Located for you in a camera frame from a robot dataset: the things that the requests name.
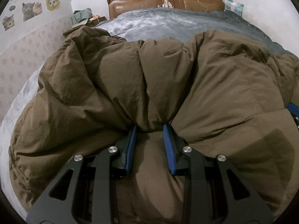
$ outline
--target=silver bolt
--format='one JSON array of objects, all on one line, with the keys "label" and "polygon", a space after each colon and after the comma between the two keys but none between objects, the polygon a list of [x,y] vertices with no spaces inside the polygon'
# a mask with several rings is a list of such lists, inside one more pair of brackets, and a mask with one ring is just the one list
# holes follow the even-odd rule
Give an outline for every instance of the silver bolt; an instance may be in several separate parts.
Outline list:
[{"label": "silver bolt", "polygon": [[81,161],[82,159],[83,159],[83,156],[81,154],[74,156],[75,161]]},{"label": "silver bolt", "polygon": [[192,148],[191,147],[183,147],[184,152],[191,152]]},{"label": "silver bolt", "polygon": [[219,161],[225,161],[226,160],[226,156],[224,156],[224,155],[218,155],[217,159]]},{"label": "silver bolt", "polygon": [[113,146],[113,147],[109,147],[108,149],[109,152],[114,153],[117,151],[117,147]]}]

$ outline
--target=blue object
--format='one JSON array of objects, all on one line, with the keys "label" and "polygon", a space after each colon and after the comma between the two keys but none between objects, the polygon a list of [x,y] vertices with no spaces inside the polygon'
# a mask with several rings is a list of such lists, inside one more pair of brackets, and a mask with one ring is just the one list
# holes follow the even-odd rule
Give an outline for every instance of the blue object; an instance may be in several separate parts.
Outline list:
[{"label": "blue object", "polygon": [[167,156],[167,161],[168,161],[168,167],[169,167],[171,174],[174,175],[176,172],[175,154],[173,151],[173,147],[172,147],[170,134],[169,134],[167,125],[163,126],[163,138],[164,138],[164,145],[165,145],[166,156]]},{"label": "blue object", "polygon": [[299,107],[297,105],[289,103],[286,108],[299,118]]},{"label": "blue object", "polygon": [[129,141],[128,149],[126,152],[126,164],[125,164],[125,171],[127,174],[129,174],[131,167],[132,167],[132,162],[133,162],[133,156],[134,156],[134,150],[135,150],[135,144],[136,144],[136,136],[137,136],[137,127],[134,126],[131,134],[131,138]]}]

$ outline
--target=white wall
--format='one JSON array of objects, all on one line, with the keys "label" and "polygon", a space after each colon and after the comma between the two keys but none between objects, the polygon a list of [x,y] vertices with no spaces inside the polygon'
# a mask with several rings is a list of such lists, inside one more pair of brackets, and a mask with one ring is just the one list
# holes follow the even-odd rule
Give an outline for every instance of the white wall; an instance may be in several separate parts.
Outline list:
[{"label": "white wall", "polygon": [[[243,3],[243,18],[264,31],[273,41],[299,56],[299,14],[290,0],[234,0]],[[72,0],[73,10],[87,7],[94,14],[106,16],[106,0]]]}]

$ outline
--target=mattress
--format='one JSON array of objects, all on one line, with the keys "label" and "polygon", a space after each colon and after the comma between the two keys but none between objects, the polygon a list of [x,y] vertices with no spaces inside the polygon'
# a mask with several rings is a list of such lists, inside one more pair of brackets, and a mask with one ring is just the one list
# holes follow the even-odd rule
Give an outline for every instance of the mattress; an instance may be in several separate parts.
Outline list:
[{"label": "mattress", "polygon": [[[193,35],[207,29],[215,29],[245,35],[263,42],[273,53],[290,53],[257,27],[251,25],[233,12],[199,13],[186,10],[155,8],[135,10],[121,14],[116,19],[104,21],[98,28],[107,30],[111,35],[125,38],[128,41],[160,39],[173,37],[187,41]],[[38,88],[38,73],[34,72],[13,101],[11,108],[0,126],[0,179],[1,188],[14,209],[25,219],[26,211],[21,206],[11,186],[9,177],[8,147],[14,125],[26,104],[34,97]]]}]

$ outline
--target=sunflower cat sticker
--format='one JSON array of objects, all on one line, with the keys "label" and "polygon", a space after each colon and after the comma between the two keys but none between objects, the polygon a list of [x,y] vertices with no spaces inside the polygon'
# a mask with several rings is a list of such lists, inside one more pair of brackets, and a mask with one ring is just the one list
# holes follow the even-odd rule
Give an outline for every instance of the sunflower cat sticker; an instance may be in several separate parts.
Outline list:
[{"label": "sunflower cat sticker", "polygon": [[47,9],[54,11],[60,7],[60,0],[46,0]]}]

